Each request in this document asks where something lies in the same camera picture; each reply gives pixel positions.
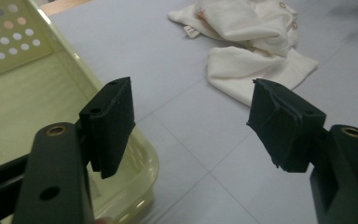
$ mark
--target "yellow-green basket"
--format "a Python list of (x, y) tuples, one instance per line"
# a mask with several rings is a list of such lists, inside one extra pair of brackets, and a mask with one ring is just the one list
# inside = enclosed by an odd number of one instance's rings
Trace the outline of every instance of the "yellow-green basket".
[[(27, 0), (0, 0), (0, 164), (29, 153), (35, 133), (76, 122), (102, 83), (50, 19)], [(154, 198), (155, 149), (135, 127), (117, 174), (90, 173), (97, 217), (125, 223)]]

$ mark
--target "button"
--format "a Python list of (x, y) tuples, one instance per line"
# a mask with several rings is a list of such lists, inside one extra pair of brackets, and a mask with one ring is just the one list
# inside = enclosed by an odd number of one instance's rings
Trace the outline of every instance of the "button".
[(293, 21), (292, 26), (296, 30), (298, 28), (297, 22)]
[(280, 2), (280, 3), (279, 3), (279, 6), (282, 7), (282, 8), (286, 8), (286, 4), (283, 3), (283, 2)]

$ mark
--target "crumpled cloth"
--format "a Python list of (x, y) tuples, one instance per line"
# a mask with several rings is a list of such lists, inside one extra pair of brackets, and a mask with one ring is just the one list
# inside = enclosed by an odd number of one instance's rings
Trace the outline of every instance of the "crumpled cloth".
[(210, 50), (207, 78), (246, 105), (252, 102), (253, 79), (265, 78), (292, 89), (318, 65), (294, 49), (296, 16), (276, 0), (195, 0), (168, 14), (171, 21), (233, 43), (233, 47)]

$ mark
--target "folded cloth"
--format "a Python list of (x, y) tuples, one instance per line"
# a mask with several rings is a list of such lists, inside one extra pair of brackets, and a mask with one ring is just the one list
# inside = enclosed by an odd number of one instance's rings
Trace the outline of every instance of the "folded cloth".
[(219, 90), (251, 104), (253, 79), (266, 78), (294, 88), (317, 62), (297, 53), (297, 13), (276, 0), (196, 0), (169, 12), (171, 21), (210, 38), (244, 46), (211, 49), (208, 80)]

